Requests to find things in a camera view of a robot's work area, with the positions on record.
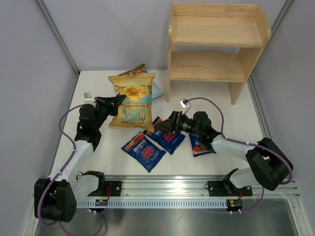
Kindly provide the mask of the large yellow kettle chips bag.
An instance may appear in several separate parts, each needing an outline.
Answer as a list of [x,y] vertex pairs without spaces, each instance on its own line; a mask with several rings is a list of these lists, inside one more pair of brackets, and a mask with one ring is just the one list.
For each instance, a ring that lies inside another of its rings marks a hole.
[[124,95],[125,99],[118,107],[117,115],[108,127],[143,128],[154,131],[152,121],[152,86],[155,73],[136,76],[109,76],[116,95]]

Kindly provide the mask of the light blue cassava chips bag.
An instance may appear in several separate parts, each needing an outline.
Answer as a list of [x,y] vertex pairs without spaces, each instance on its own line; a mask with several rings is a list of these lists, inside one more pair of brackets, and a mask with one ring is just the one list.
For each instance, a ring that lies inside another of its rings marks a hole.
[[[142,74],[148,74],[148,71],[145,67],[145,64],[141,64],[137,67],[135,67],[132,70],[126,71],[124,73],[119,74],[119,76],[128,75],[128,76],[137,76]],[[160,91],[160,89],[155,85],[155,83],[152,84],[152,99],[158,98],[162,96],[164,93]]]

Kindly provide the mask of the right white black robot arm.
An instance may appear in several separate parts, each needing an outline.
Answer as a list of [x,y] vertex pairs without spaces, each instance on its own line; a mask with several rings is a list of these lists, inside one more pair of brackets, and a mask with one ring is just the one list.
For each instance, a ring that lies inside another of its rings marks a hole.
[[292,163],[271,139],[263,138],[250,143],[223,136],[212,127],[206,112],[196,112],[193,118],[188,118],[182,112],[173,111],[168,119],[156,124],[155,128],[164,133],[185,132],[195,135],[204,150],[247,161],[248,168],[236,168],[223,180],[209,181],[210,196],[251,196],[253,185],[273,191],[293,171]]

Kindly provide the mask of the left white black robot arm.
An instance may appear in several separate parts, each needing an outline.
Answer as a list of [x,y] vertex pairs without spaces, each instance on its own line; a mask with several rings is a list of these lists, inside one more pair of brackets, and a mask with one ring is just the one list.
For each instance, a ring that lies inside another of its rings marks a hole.
[[111,194],[102,172],[86,171],[80,180],[76,180],[76,177],[101,140],[101,126],[109,116],[118,114],[118,108],[126,96],[97,96],[92,99],[89,95],[85,94],[84,104],[76,106],[79,121],[75,138],[61,131],[70,140],[72,149],[54,172],[47,178],[39,178],[34,185],[34,215],[45,226],[70,222],[77,204],[90,194]]

